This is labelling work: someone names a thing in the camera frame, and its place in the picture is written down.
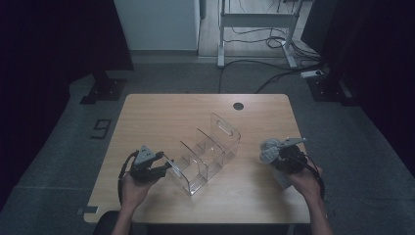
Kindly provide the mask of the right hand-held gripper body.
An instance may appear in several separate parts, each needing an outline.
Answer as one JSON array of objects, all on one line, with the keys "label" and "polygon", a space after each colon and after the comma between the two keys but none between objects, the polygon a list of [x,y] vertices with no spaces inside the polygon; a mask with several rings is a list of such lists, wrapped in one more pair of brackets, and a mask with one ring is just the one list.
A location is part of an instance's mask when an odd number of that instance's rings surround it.
[{"label": "right hand-held gripper body", "polygon": [[295,174],[307,166],[305,153],[300,150],[299,144],[304,138],[287,138],[277,144],[277,157],[272,162],[277,170],[287,174]]}]

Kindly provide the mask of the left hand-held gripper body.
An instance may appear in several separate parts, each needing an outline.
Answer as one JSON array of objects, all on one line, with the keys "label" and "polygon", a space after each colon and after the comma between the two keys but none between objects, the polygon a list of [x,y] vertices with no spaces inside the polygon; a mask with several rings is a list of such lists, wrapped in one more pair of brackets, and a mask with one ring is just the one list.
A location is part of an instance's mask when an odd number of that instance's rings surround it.
[{"label": "left hand-held gripper body", "polygon": [[163,177],[162,172],[158,172],[157,168],[152,168],[155,162],[155,153],[153,153],[147,146],[143,145],[138,155],[135,157],[131,168],[130,175],[138,182],[150,182]]}]

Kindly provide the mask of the grey striped cloth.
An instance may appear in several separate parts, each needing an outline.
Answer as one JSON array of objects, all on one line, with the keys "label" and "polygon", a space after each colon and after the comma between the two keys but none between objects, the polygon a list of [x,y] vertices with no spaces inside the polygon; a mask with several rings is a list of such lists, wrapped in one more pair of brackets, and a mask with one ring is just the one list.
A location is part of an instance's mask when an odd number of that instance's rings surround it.
[{"label": "grey striped cloth", "polygon": [[278,161],[282,161],[280,156],[282,142],[275,138],[264,140],[260,144],[259,160],[266,165],[270,165],[272,173],[278,184],[287,189],[292,185],[292,182],[287,177],[286,173],[278,169],[276,164]]}]

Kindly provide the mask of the clear acrylic divided organizer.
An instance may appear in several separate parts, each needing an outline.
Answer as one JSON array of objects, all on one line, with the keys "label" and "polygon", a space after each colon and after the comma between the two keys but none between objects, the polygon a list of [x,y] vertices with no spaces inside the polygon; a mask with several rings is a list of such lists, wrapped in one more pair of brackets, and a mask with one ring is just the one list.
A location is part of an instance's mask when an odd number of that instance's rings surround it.
[{"label": "clear acrylic divided organizer", "polygon": [[168,175],[187,195],[193,196],[237,155],[240,132],[219,115],[210,115],[210,131],[195,132],[193,145],[179,142],[179,153],[163,156]]}]

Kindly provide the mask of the person's left hand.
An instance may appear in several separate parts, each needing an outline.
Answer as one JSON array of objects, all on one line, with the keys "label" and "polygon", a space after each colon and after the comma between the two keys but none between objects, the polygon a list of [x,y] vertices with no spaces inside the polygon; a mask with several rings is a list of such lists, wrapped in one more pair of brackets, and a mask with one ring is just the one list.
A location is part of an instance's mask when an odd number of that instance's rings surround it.
[{"label": "person's left hand", "polygon": [[144,202],[154,184],[156,181],[138,182],[130,174],[125,174],[122,179],[121,207],[136,209]]}]

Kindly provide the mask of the person's right hand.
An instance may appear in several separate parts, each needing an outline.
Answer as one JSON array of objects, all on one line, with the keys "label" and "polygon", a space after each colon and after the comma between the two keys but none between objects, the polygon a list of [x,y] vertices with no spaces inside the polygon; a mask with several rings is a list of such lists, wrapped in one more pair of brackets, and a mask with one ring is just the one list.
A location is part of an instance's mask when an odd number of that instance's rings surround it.
[{"label": "person's right hand", "polygon": [[321,198],[321,187],[314,174],[307,168],[302,171],[290,174],[289,179],[298,192],[307,200]]}]

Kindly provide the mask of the black stand base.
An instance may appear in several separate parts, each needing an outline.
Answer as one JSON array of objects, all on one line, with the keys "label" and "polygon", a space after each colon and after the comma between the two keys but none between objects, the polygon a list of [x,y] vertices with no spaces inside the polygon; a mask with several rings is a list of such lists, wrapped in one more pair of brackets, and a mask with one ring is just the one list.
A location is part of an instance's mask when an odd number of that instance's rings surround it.
[{"label": "black stand base", "polygon": [[94,71],[94,84],[84,96],[81,105],[94,105],[97,101],[118,101],[126,84],[125,78],[109,78],[104,70]]},{"label": "black stand base", "polygon": [[346,107],[359,105],[354,90],[343,79],[310,78],[306,82],[315,102],[340,103]]}]

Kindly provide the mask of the white cabinet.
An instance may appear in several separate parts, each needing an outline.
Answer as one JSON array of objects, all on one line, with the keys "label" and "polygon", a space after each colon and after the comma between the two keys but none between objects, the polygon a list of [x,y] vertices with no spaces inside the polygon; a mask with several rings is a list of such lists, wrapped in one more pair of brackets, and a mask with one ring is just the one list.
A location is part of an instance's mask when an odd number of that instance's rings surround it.
[{"label": "white cabinet", "polygon": [[199,0],[115,0],[130,50],[197,51]]}]

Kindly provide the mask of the dark curtain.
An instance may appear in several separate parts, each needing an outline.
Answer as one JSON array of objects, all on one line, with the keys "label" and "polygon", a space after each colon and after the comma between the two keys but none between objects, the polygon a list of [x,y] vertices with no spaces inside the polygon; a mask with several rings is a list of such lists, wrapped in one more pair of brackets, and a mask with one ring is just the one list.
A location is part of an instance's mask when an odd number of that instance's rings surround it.
[{"label": "dark curtain", "polygon": [[301,40],[415,176],[415,0],[313,0]]},{"label": "dark curtain", "polygon": [[66,108],[70,84],[132,68],[115,0],[0,0],[0,211]]}]

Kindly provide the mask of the white metal desk frame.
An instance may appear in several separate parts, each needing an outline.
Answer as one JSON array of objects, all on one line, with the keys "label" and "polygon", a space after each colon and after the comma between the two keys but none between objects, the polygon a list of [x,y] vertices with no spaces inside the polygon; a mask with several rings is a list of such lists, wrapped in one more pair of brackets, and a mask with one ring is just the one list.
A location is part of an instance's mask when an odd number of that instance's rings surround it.
[{"label": "white metal desk frame", "polygon": [[282,41],[282,50],[288,65],[295,69],[298,65],[295,60],[294,50],[291,48],[293,35],[300,18],[300,10],[303,0],[299,0],[297,7],[291,13],[227,13],[226,0],[218,0],[218,27],[219,39],[217,45],[217,66],[223,68],[225,65],[225,40],[226,27],[272,27],[286,28],[288,35]]}]

